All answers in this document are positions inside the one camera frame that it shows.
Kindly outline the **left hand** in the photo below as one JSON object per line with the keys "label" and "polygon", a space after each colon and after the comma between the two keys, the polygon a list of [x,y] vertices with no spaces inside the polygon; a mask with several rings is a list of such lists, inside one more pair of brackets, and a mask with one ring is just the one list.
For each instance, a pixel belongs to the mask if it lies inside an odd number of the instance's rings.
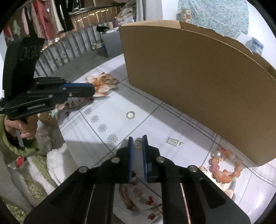
{"label": "left hand", "polygon": [[31,140],[35,138],[37,132],[38,116],[33,115],[28,117],[26,122],[21,120],[11,121],[7,116],[4,119],[4,127],[7,133],[16,137],[16,130],[21,133],[21,138]]}

